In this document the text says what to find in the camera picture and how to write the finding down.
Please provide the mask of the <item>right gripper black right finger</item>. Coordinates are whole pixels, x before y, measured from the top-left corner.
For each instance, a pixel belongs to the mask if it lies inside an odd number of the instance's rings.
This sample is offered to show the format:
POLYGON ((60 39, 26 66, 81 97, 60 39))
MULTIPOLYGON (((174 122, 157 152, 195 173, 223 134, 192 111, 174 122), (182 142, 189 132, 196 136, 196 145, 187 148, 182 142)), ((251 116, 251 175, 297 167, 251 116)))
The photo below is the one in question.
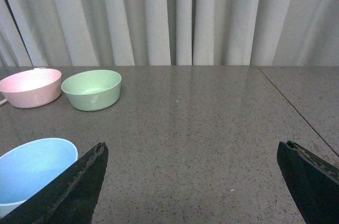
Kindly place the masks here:
POLYGON ((305 223, 338 223, 338 168, 293 141, 276 158, 305 223))

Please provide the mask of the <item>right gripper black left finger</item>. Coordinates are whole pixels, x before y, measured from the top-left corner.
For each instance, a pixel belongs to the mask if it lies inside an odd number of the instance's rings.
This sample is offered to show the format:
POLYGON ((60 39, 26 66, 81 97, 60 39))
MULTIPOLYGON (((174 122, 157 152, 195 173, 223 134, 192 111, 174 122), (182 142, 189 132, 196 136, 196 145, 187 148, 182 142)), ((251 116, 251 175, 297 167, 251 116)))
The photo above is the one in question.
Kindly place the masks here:
POLYGON ((109 150, 100 142, 1 223, 91 223, 109 150))

